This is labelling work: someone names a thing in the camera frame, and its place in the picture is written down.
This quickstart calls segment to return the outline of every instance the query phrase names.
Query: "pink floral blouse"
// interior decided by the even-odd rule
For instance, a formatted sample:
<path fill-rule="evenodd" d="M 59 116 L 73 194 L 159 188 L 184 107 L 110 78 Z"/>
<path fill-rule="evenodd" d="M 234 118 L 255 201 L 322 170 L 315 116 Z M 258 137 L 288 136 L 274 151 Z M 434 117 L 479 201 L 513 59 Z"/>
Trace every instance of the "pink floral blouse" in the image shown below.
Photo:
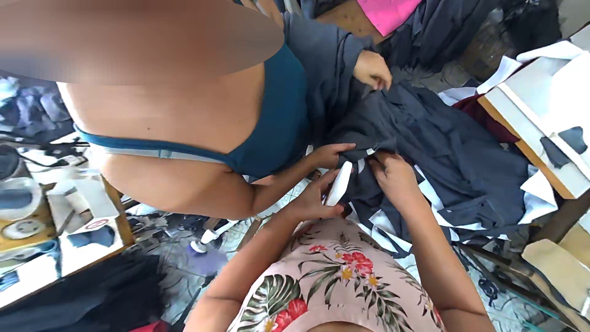
<path fill-rule="evenodd" d="M 331 321 L 445 331 L 422 286 L 357 225 L 308 223 L 252 285 L 228 331 L 302 332 Z"/>

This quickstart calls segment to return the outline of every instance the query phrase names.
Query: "teal tank top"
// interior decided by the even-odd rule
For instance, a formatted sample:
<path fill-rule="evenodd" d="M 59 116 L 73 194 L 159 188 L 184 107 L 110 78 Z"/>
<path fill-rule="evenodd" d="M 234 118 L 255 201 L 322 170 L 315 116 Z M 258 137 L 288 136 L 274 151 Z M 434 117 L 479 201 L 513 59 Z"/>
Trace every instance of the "teal tank top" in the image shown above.
<path fill-rule="evenodd" d="M 311 142 L 306 89 L 301 63 L 283 44 L 264 62 L 264 97 L 258 123 L 252 134 L 228 154 L 174 142 L 94 135 L 75 128 L 83 140 L 108 153 L 219 162 L 236 173 L 263 178 L 293 165 Z"/>

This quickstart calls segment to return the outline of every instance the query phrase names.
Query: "red circle sign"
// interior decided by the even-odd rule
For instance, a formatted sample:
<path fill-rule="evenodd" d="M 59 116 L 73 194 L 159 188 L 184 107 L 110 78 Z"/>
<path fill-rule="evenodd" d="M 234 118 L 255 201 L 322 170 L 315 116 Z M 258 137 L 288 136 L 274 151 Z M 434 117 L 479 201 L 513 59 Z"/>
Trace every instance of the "red circle sign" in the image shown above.
<path fill-rule="evenodd" d="M 108 223 L 108 222 L 109 222 L 109 220 L 108 220 L 108 219 L 100 219 L 100 220 L 96 220 L 95 222 L 93 222 L 93 223 L 90 223 L 90 224 L 86 225 L 86 227 L 85 227 L 85 228 L 86 228 L 86 229 L 93 229 L 93 228 L 97 228 L 97 227 L 100 227 L 100 226 L 102 226 L 102 225 L 104 225 L 104 224 L 106 224 L 106 223 Z"/>

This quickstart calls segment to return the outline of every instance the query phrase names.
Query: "hand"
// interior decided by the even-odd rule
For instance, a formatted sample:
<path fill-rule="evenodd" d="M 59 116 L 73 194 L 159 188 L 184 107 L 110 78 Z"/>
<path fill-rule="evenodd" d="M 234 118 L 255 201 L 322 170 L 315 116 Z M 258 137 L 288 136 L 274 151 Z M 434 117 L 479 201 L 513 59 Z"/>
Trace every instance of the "hand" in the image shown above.
<path fill-rule="evenodd" d="M 379 54 L 363 50 L 356 60 L 353 75 L 364 84 L 370 85 L 373 90 L 389 90 L 391 87 L 391 72 L 385 60 Z"/>
<path fill-rule="evenodd" d="M 340 170 L 331 170 L 307 185 L 305 190 L 277 214 L 295 222 L 318 218 L 332 218 L 341 214 L 344 207 L 341 205 L 322 205 L 322 194 L 328 192 L 328 185 L 334 181 Z"/>
<path fill-rule="evenodd" d="M 389 201 L 398 209 L 408 209 L 424 201 L 412 167 L 398 154 L 378 151 L 370 159 L 373 174 Z"/>
<path fill-rule="evenodd" d="M 338 165 L 340 152 L 354 149 L 355 143 L 329 144 L 314 149 L 306 158 L 310 158 L 315 168 L 331 170 Z"/>

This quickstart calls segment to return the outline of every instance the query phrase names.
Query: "pink fabric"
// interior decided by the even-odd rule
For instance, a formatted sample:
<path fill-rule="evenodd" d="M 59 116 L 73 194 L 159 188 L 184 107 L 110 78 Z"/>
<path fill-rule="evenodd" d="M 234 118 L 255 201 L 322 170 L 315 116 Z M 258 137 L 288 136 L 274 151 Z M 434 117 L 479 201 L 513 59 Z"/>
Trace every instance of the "pink fabric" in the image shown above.
<path fill-rule="evenodd" d="M 421 0 L 357 0 L 371 23 L 387 36 L 416 9 Z"/>

